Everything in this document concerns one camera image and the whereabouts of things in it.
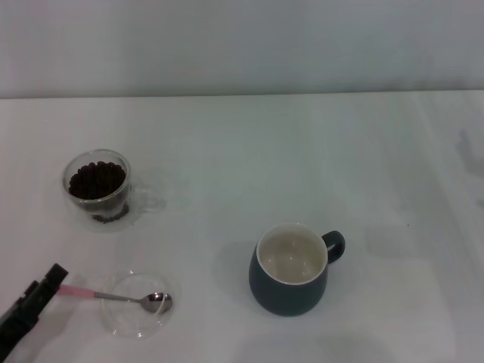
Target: mug handle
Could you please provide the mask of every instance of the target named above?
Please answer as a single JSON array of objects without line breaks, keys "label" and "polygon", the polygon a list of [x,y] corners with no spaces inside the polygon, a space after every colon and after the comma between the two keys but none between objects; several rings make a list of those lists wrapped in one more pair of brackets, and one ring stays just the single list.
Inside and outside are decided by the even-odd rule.
[{"label": "mug handle", "polygon": [[333,263],[337,261],[345,252],[346,242],[345,237],[338,231],[332,231],[326,233],[323,237],[324,244],[326,248],[331,248],[327,251],[327,261],[328,263]]}]

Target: table surface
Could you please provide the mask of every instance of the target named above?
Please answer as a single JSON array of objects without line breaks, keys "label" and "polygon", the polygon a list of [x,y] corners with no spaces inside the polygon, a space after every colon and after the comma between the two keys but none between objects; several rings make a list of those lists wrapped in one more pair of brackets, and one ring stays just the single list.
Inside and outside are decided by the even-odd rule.
[{"label": "table surface", "polygon": [[[146,340],[55,298],[10,362],[475,363],[484,356],[484,92],[0,101],[0,309],[54,262],[99,289],[159,272],[176,307]],[[163,210],[113,233],[66,212],[65,165],[119,151]],[[260,234],[346,237],[326,293],[281,318],[250,293]]]}]

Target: glass cup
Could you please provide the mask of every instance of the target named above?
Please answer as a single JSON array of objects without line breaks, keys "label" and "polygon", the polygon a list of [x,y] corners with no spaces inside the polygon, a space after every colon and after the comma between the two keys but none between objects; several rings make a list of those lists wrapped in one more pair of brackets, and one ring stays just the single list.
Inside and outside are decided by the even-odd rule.
[{"label": "glass cup", "polygon": [[[113,193],[99,199],[86,200],[69,192],[70,179],[80,168],[99,161],[114,163],[126,173],[124,182]],[[153,212],[160,205],[159,197],[143,188],[136,188],[128,160],[116,151],[97,149],[83,153],[69,164],[62,175],[62,190],[70,201],[70,209],[75,218],[85,227],[95,231],[112,231],[133,223],[142,212]]]}]

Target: dark gray mug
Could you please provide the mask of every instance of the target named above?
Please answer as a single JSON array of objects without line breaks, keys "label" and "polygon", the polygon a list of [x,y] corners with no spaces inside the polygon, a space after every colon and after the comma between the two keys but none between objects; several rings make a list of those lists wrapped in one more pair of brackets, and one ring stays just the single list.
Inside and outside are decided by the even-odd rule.
[{"label": "dark gray mug", "polygon": [[323,296],[327,266],[344,250],[345,239],[338,231],[321,238],[300,223],[276,225],[264,233],[252,255],[252,294],[274,314],[303,314]]}]

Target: metal spoon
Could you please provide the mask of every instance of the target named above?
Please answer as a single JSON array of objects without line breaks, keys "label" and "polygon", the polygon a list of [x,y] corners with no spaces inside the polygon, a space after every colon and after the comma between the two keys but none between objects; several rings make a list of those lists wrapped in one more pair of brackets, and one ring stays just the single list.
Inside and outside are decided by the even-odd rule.
[{"label": "metal spoon", "polygon": [[164,314],[173,307],[173,298],[168,293],[151,293],[142,299],[133,299],[132,297],[111,295],[110,293],[100,293],[98,291],[86,290],[80,287],[61,285],[57,294],[89,299],[108,299],[126,301],[128,303],[138,303],[144,310],[152,314]]}]

